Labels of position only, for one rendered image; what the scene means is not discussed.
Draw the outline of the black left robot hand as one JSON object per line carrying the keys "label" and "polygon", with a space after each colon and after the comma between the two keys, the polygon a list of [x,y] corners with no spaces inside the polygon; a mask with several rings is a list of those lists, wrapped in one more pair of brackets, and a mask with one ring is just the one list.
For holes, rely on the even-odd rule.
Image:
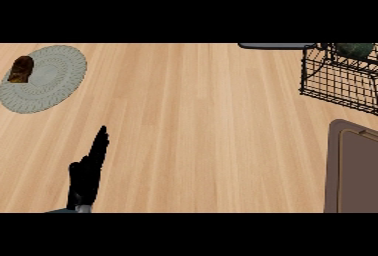
{"label": "black left robot hand", "polygon": [[91,206],[94,203],[107,145],[109,135],[106,127],[101,126],[92,140],[88,154],[78,162],[72,162],[67,167],[67,210],[75,210],[78,206]]}

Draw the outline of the brown rectangular tray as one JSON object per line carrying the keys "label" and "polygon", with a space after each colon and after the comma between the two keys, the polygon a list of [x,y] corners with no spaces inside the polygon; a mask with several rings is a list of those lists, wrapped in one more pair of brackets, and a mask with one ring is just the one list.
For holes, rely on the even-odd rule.
{"label": "brown rectangular tray", "polygon": [[378,131],[335,119],[329,124],[324,213],[378,213]]}

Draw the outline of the dark green round squash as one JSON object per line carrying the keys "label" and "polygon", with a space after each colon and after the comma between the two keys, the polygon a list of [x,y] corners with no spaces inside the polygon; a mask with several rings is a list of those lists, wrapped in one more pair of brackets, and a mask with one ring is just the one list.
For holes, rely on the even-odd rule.
{"label": "dark green round squash", "polygon": [[336,43],[335,47],[339,55],[366,59],[373,50],[373,43]]}

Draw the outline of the round grey woven placemat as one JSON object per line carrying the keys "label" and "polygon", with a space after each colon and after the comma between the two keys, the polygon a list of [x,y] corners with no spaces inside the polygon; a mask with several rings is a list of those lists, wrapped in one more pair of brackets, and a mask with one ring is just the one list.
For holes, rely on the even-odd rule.
{"label": "round grey woven placemat", "polygon": [[27,54],[33,67],[26,83],[0,83],[0,104],[19,114],[36,113],[56,106],[79,87],[87,71],[85,56],[66,45],[47,46]]}

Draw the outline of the dark brown bread loaf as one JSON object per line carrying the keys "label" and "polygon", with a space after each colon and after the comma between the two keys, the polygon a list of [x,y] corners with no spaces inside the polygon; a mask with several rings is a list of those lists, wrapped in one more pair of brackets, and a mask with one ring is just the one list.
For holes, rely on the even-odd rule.
{"label": "dark brown bread loaf", "polygon": [[13,62],[7,81],[11,83],[26,83],[32,68],[32,58],[29,56],[20,56]]}

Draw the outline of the dark grey flat object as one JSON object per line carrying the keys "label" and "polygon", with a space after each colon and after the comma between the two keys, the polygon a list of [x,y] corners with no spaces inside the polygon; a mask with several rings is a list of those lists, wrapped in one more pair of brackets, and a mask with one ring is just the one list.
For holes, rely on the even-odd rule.
{"label": "dark grey flat object", "polygon": [[237,43],[237,45],[243,49],[259,50],[302,50],[315,47],[315,43]]}

